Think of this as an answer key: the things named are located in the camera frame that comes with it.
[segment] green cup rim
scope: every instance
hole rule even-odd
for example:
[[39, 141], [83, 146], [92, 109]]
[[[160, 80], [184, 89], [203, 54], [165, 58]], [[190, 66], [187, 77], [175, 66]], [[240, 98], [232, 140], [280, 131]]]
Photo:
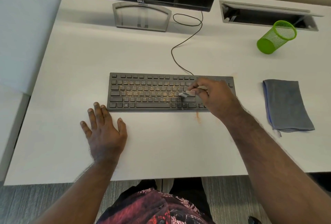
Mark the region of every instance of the green cup rim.
[[[292, 27], [292, 29], [294, 30], [294, 37], [293, 37], [293, 38], [285, 38], [285, 37], [283, 37], [282, 35], [280, 35], [280, 34], [277, 32], [277, 30], [276, 30], [276, 23], [278, 23], [278, 22], [284, 22], [284, 23], [290, 25], [290, 26]], [[285, 21], [285, 20], [278, 20], [278, 21], [276, 21], [275, 24], [272, 26], [272, 29], [274, 30], [275, 34], [276, 34], [279, 38], [281, 38], [281, 39], [283, 39], [283, 40], [293, 40], [293, 39], [295, 39], [296, 36], [297, 36], [297, 30], [295, 29], [295, 27], [294, 27], [290, 22], [287, 22], [287, 21]]]

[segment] forearm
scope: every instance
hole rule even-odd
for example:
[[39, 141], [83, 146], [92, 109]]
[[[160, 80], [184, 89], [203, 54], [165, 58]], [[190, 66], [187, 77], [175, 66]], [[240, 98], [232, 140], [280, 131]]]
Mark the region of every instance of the forearm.
[[272, 223], [329, 223], [331, 198], [249, 113], [243, 112], [225, 125]]
[[35, 223], [94, 223], [116, 164], [115, 162], [92, 164]]

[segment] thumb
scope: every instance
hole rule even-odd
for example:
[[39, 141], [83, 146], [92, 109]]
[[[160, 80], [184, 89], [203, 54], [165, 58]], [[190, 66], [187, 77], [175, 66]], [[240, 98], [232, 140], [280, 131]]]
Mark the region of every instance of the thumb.
[[126, 124], [123, 122], [122, 118], [117, 120], [118, 132], [121, 137], [127, 138]]
[[209, 96], [205, 90], [200, 89], [200, 88], [194, 88], [191, 91], [195, 91], [195, 94], [198, 95], [202, 99], [204, 104], [207, 103]]

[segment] person's right arm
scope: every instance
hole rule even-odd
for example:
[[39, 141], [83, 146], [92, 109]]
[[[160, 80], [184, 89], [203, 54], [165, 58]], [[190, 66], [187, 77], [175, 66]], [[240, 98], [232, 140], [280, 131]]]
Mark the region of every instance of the person's right arm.
[[[208, 92], [197, 88], [201, 85]], [[242, 108], [225, 82], [200, 78], [188, 90], [194, 90], [229, 130], [273, 224], [331, 223], [331, 197]]]

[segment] person's left hand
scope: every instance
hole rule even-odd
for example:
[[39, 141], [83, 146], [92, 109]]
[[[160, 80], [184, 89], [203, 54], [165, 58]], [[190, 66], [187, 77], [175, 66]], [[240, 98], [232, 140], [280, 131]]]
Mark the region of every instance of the person's left hand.
[[117, 120], [118, 131], [113, 125], [113, 119], [107, 108], [94, 103], [94, 110], [90, 108], [88, 116], [91, 129], [86, 122], [81, 121], [81, 127], [90, 145], [91, 155], [95, 162], [118, 162], [127, 139], [126, 125], [121, 118]]

